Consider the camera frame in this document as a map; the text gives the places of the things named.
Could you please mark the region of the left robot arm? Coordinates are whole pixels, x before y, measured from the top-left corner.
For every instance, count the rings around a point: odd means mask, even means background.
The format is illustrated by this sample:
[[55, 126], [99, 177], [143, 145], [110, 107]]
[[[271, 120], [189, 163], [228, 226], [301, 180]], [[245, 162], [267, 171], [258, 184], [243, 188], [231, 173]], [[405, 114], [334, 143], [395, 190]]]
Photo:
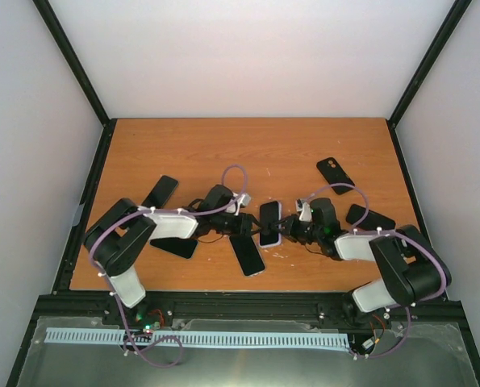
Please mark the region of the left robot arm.
[[245, 192], [234, 193], [225, 185], [212, 187], [196, 207], [176, 210], [151, 202], [138, 206], [129, 198], [121, 198], [86, 232], [83, 246], [98, 275], [106, 279], [111, 295], [121, 302], [121, 315], [131, 324], [141, 324], [148, 318], [149, 304], [143, 300], [146, 290], [135, 262], [147, 245], [188, 259], [199, 238], [215, 231], [228, 237], [246, 277], [265, 271], [253, 241], [261, 224], [242, 212], [249, 201]]

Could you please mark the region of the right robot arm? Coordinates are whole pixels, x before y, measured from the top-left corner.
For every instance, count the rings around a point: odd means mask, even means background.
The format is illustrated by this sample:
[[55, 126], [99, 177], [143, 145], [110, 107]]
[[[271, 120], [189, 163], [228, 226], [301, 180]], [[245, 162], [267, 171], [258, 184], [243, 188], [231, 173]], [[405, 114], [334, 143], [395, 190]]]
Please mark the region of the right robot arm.
[[436, 298], [451, 284], [447, 265], [413, 225], [348, 232], [341, 228], [328, 198], [298, 200], [296, 209], [285, 218], [279, 209], [263, 214], [264, 233], [277, 232], [303, 246], [315, 243], [322, 255], [333, 260], [377, 265], [380, 277], [349, 291], [342, 301], [344, 316], [354, 323], [381, 308], [414, 306]]

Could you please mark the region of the black phone case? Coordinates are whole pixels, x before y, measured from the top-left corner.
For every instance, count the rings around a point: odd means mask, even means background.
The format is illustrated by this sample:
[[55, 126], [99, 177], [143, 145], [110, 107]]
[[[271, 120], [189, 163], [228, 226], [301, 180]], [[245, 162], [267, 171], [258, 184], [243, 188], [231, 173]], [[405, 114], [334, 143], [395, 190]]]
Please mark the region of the black phone case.
[[353, 190], [354, 182], [334, 157], [330, 156], [318, 161], [316, 168], [337, 195]]

